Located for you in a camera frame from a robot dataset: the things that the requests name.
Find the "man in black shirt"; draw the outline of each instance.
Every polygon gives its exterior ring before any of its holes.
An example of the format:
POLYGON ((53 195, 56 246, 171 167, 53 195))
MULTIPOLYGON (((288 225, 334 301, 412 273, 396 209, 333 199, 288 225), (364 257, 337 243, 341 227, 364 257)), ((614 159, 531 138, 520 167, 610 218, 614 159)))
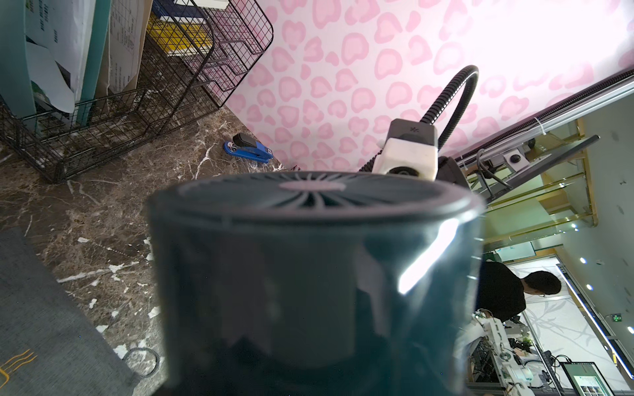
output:
POLYGON ((493 317, 507 321, 526 309, 524 293, 557 294, 561 282, 548 271, 536 271, 518 278, 507 266, 486 261, 480 267, 476 309, 486 309, 493 317))

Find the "led light strip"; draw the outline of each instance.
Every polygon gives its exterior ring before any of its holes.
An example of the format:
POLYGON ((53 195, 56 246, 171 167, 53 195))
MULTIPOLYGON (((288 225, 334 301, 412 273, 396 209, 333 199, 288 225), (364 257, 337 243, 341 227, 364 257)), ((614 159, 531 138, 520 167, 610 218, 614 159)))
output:
POLYGON ((628 369, 628 366, 626 366, 625 362, 623 362, 623 360, 621 359, 621 356, 616 352, 616 350, 612 346, 612 343, 610 342, 610 340, 608 340, 607 336, 603 332, 603 329, 601 328, 601 326, 598 325, 597 321, 594 319, 594 315, 590 312, 588 307, 583 303, 582 299, 580 299, 579 295, 577 294, 576 288, 568 281, 568 278, 564 275, 564 272, 561 271, 561 268, 559 268, 559 266, 557 266, 557 270, 561 273, 561 276, 562 276, 562 278, 564 278, 564 281, 566 281, 566 284, 568 285, 568 288, 572 291, 572 293, 577 298, 577 300, 579 301, 579 303, 581 304, 583 309, 586 311, 586 313, 588 314, 588 317, 590 318, 592 323, 594 323, 594 325, 597 328, 598 332, 601 333, 601 335, 603 336, 603 339, 605 340, 605 342, 608 344, 608 346, 610 346, 610 349, 612 350, 612 353, 614 354, 614 356, 616 356, 616 358, 619 359, 619 362, 621 363, 621 366, 623 367, 625 372, 628 373, 628 376, 630 376, 631 380, 634 380, 634 376, 632 376, 632 373, 628 369))

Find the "electronic equipment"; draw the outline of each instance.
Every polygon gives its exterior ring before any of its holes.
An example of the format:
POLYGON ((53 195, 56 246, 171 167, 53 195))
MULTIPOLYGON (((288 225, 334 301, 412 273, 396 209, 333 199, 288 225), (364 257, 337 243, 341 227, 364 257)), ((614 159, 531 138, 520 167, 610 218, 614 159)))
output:
POLYGON ((562 362, 561 367, 578 396, 614 396, 595 363, 562 362))

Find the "metal bracket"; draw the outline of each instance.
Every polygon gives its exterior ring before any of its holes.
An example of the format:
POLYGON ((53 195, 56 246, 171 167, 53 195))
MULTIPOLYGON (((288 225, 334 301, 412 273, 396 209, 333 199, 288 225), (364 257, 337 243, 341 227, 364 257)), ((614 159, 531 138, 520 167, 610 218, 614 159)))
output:
POLYGON ((504 161, 507 163, 507 167, 512 170, 513 173, 520 172, 521 170, 531 166, 531 163, 517 148, 507 151, 502 156, 504 157, 504 161))

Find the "marble countertop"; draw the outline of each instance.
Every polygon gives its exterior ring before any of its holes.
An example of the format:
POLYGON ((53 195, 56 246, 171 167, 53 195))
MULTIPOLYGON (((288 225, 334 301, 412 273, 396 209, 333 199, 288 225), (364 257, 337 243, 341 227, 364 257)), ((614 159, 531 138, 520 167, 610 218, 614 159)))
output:
MULTIPOLYGON (((177 182, 281 169, 277 160, 264 165, 227 155, 223 142, 237 132, 248 130, 222 108, 57 185, 2 146, 0 229, 23 230, 116 352, 147 346, 164 355, 144 203, 177 182)), ((152 368, 149 355, 137 354, 129 363, 142 372, 152 368)), ((134 394, 151 395, 164 380, 162 366, 134 394)))

